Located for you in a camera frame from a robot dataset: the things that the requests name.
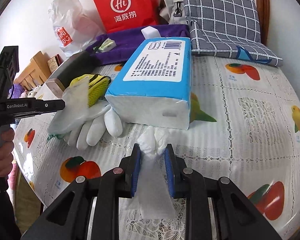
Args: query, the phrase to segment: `blue gripper pad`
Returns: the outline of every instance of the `blue gripper pad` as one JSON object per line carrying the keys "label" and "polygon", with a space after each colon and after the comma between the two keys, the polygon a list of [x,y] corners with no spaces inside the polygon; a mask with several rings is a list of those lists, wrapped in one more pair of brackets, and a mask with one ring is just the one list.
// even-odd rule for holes
{"label": "blue gripper pad", "polygon": [[172,164],[171,164],[168,148],[166,148],[164,150],[164,163],[166,164],[169,194],[170,194],[170,197],[174,197],[174,195],[175,195],[174,174],[173,174],[173,170],[172,170]]}
{"label": "blue gripper pad", "polygon": [[132,197],[134,197],[134,194],[137,190],[140,167],[141,167],[141,152],[138,147],[137,159],[136,159],[136,163],[134,164],[134,169],[133,169],[132,178],[131,178],[131,196]]}

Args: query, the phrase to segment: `barcode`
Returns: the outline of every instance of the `barcode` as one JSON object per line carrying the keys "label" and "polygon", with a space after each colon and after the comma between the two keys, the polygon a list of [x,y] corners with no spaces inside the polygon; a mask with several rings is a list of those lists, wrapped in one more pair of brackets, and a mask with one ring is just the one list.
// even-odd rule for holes
{"label": "barcode", "polygon": [[167,41],[164,49],[180,49],[181,48],[181,41]]}

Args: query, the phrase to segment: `gray bag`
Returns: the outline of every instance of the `gray bag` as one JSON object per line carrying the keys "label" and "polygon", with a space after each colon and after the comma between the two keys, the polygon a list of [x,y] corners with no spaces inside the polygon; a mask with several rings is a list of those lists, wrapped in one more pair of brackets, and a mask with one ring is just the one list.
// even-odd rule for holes
{"label": "gray bag", "polygon": [[183,0],[160,0],[159,15],[169,24],[187,24]]}

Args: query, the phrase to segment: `gray checkered cushion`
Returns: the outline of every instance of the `gray checkered cushion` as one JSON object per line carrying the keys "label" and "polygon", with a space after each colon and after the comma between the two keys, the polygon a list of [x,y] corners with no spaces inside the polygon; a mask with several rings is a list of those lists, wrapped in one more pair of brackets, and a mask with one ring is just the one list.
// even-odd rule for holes
{"label": "gray checkered cushion", "polygon": [[184,0],[184,10],[193,53],[282,64],[261,43],[254,0]]}

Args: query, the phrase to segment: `wooden bed frame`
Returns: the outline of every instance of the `wooden bed frame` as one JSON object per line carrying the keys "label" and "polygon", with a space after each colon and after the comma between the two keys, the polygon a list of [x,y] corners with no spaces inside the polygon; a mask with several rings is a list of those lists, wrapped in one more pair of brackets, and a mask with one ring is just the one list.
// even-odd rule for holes
{"label": "wooden bed frame", "polygon": [[261,43],[266,45],[269,31],[270,0],[257,0]]}
{"label": "wooden bed frame", "polygon": [[14,80],[14,84],[20,84],[25,90],[30,91],[44,82],[51,76],[48,59],[39,51],[30,60],[30,64]]}

